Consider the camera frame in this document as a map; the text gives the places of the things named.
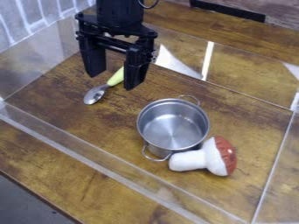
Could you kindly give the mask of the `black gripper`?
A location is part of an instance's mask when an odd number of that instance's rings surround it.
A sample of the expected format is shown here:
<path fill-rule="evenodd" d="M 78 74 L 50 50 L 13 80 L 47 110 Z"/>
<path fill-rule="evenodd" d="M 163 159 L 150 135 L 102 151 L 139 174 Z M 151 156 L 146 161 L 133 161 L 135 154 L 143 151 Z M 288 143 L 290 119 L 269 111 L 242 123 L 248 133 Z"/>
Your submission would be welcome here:
<path fill-rule="evenodd" d="M 157 31 L 143 25 L 146 0 L 97 0 L 97 13 L 75 15 L 81 55 L 91 78 L 107 70 L 107 49 L 126 52 L 125 88 L 133 90 L 146 80 L 155 50 Z"/>

